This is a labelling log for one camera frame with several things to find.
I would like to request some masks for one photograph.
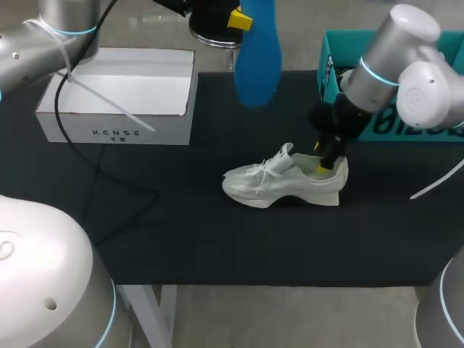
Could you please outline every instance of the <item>white cable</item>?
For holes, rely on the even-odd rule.
[[[66,51],[66,48],[65,48],[65,45],[62,43],[61,41],[61,36],[62,34],[58,34],[58,33],[55,33],[53,31],[53,29],[48,26],[43,20],[40,21],[40,20],[34,20],[34,19],[30,19],[30,20],[25,20],[24,23],[33,23],[33,24],[36,24],[38,25],[39,27],[41,27],[42,29],[44,29],[58,44],[59,46],[59,49],[63,55],[63,58],[65,59],[65,64],[66,64],[66,70],[67,70],[67,79],[71,82],[71,83],[75,83],[76,85],[80,86],[81,88],[85,89],[87,92],[90,92],[92,93],[93,95],[99,97],[101,100],[103,100],[104,102],[106,102],[107,104],[111,105],[112,107],[114,107],[115,109],[117,109],[119,112],[125,114],[127,117],[129,117],[132,121],[135,121],[137,122],[139,125],[141,125],[142,127],[145,127],[146,129],[148,129],[149,131],[152,131],[152,132],[155,132],[154,128],[152,126],[150,126],[148,123],[145,123],[144,121],[140,120],[138,117],[132,115],[132,113],[130,113],[129,111],[123,109],[122,107],[120,107],[119,105],[117,105],[116,103],[114,103],[112,100],[108,99],[107,97],[103,96],[102,94],[100,94],[99,92],[93,90],[92,88],[88,87],[87,85],[85,85],[84,83],[81,83],[80,81],[76,80],[75,77],[73,76],[73,71],[71,69],[71,63],[70,63],[70,58],[67,54],[67,51]],[[58,76],[61,76],[61,77],[64,77],[64,75],[60,72],[57,72],[57,75]]]
[[[434,183],[432,183],[431,185],[425,187],[424,190],[420,190],[417,194],[413,194],[410,199],[416,199],[416,198],[422,196],[423,194],[426,194],[430,190],[435,189],[438,185],[441,185],[443,182],[445,182],[446,180],[451,178],[463,165],[464,165],[464,159],[461,162],[459,162],[454,168],[452,168],[450,170],[450,172],[448,174],[446,174],[443,178],[441,178],[441,179],[435,181]]]
[[[44,29],[57,42],[59,50],[61,51],[63,58],[65,59],[67,79],[70,82],[74,82],[73,71],[71,70],[70,57],[67,55],[65,45],[61,41],[61,38],[60,38],[61,34],[55,33],[48,25],[46,25],[44,22],[40,20],[30,19],[30,20],[25,20],[23,23],[33,23],[35,25],[38,25],[39,27]]]
[[[60,73],[60,72],[57,72],[57,75],[58,76],[61,76],[62,78],[65,76],[64,74]],[[152,132],[155,132],[154,128],[152,126],[150,126],[148,123],[145,123],[144,121],[142,121],[141,119],[139,119],[138,117],[132,115],[129,111],[123,109],[122,107],[120,107],[119,105],[117,105],[116,103],[112,102],[111,100],[109,100],[107,97],[101,95],[99,92],[93,90],[92,88],[88,87],[87,85],[84,85],[82,82],[74,79],[73,83],[75,83],[76,85],[78,85],[79,87],[82,87],[83,89],[85,89],[86,91],[94,94],[95,96],[98,96],[101,100],[103,100],[104,102],[108,103],[109,105],[111,105],[112,107],[114,107],[115,109],[117,109],[119,112],[125,114],[127,117],[129,117],[132,121],[135,121],[137,122],[139,125],[142,125],[144,126],[146,129],[152,131]]]

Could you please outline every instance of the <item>white box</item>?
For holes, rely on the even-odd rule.
[[[59,98],[59,113],[73,142],[189,144],[198,82],[194,52],[102,48],[73,75],[155,129],[146,129],[98,96],[66,82]],[[66,142],[54,114],[54,97],[61,79],[59,75],[51,79],[36,110],[51,142]]]

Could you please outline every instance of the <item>table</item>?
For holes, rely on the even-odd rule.
[[[176,284],[421,286],[464,243],[464,175],[408,200],[464,157],[461,144],[351,144],[340,207],[283,199],[256,210],[225,196],[227,170],[272,157],[287,141],[311,152],[315,72],[285,72],[272,102],[256,110],[239,105],[232,74],[201,74],[190,146],[79,145],[101,170],[160,193],[106,239],[152,197],[46,141],[34,115],[45,86],[0,104],[0,194],[55,206],[83,225],[154,347],[170,347]],[[140,285],[154,283],[168,284],[159,307]]]

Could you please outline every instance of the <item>blue insole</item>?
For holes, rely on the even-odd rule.
[[[244,32],[235,66],[235,86],[246,107],[266,105],[282,72],[282,51],[276,27],[275,0],[241,0],[241,11],[253,19]]]

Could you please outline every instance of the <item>black cable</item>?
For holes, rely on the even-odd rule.
[[[86,39],[85,43],[83,44],[82,48],[78,52],[75,61],[71,64],[71,71],[75,69],[80,63],[80,61],[86,56],[86,53],[92,43],[95,41],[95,38],[98,36],[98,33],[100,31],[100,28],[102,27],[104,21],[106,20],[109,12],[113,8],[113,6],[117,3],[118,0],[112,0],[111,3],[108,5],[108,7],[105,9],[103,12],[103,15],[100,18],[100,21],[97,23],[95,30],[92,32],[92,34]],[[125,223],[123,223],[119,228],[114,230],[113,232],[109,233],[106,237],[101,239],[100,241],[96,242],[96,244],[100,245],[104,243],[105,241],[109,240],[110,238],[116,236],[120,232],[124,231],[131,223],[133,223],[135,220],[138,220],[148,209],[159,199],[160,193],[158,190],[155,188],[149,188],[149,187],[143,187],[143,186],[137,186],[133,185],[132,183],[127,183],[119,178],[114,177],[113,175],[104,172],[98,165],[95,165],[87,156],[82,153],[76,145],[73,143],[71,138],[68,136],[65,127],[63,127],[61,117],[59,116],[59,95],[61,94],[61,91],[63,89],[63,86],[65,85],[66,81],[68,79],[68,74],[66,73],[65,76],[63,76],[63,79],[58,85],[57,92],[55,94],[55,100],[54,100],[54,110],[55,110],[55,117],[58,122],[59,129],[61,130],[63,136],[65,137],[67,143],[70,145],[71,149],[80,157],[80,159],[86,163],[89,167],[94,169],[96,172],[98,172],[102,177],[106,178],[109,181],[112,181],[113,183],[116,183],[119,186],[122,186],[124,188],[134,190],[134,191],[139,191],[139,192],[144,192],[144,193],[149,193],[153,194],[153,198],[150,200],[149,204],[142,209],[140,209],[138,212],[136,212],[132,217],[130,217]]]

